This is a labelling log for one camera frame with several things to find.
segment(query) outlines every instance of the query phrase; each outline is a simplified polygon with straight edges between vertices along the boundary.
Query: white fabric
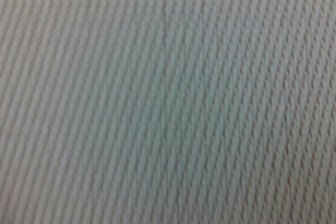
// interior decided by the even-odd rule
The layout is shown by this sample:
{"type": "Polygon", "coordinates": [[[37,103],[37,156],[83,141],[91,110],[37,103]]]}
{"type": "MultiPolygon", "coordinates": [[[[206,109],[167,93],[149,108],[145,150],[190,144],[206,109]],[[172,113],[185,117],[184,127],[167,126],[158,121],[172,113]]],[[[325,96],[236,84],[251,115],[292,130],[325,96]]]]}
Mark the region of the white fabric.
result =
{"type": "Polygon", "coordinates": [[[0,223],[336,223],[336,1],[0,0],[0,223]]]}

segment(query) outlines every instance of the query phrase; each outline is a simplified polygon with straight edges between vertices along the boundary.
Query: gray fabric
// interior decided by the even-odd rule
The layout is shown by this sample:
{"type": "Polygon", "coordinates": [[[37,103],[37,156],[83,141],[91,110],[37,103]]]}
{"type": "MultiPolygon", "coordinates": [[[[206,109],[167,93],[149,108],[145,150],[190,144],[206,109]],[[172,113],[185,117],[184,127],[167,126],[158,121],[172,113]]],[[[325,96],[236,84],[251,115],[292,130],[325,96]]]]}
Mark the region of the gray fabric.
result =
{"type": "Polygon", "coordinates": [[[336,223],[334,0],[0,0],[0,223],[336,223]]]}

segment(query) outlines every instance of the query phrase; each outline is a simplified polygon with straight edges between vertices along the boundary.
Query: ribbed texture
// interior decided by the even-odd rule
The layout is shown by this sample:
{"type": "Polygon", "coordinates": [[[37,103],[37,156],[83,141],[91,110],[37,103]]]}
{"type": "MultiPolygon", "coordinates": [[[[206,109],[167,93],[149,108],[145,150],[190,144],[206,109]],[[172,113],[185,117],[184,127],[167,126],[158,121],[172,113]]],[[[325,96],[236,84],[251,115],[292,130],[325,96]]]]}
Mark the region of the ribbed texture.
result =
{"type": "Polygon", "coordinates": [[[336,223],[335,0],[0,0],[0,223],[336,223]]]}

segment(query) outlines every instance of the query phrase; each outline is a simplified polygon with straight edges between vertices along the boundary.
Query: textured surface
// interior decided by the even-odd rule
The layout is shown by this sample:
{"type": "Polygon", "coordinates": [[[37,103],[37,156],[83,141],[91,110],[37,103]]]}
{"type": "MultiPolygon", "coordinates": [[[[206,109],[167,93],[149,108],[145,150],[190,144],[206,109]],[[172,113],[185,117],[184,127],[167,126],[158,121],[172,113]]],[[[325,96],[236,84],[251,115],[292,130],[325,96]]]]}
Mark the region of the textured surface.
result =
{"type": "Polygon", "coordinates": [[[336,223],[334,0],[0,0],[0,223],[336,223]]]}

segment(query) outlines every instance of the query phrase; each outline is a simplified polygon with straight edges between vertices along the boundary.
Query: fabric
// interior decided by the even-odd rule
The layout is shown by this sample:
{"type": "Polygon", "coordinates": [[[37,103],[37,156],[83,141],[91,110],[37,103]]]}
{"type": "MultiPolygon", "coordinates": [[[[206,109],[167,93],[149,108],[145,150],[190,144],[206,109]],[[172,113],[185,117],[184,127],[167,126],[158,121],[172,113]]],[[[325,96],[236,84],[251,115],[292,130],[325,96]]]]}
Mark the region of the fabric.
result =
{"type": "Polygon", "coordinates": [[[0,223],[336,223],[335,0],[0,0],[0,223]]]}

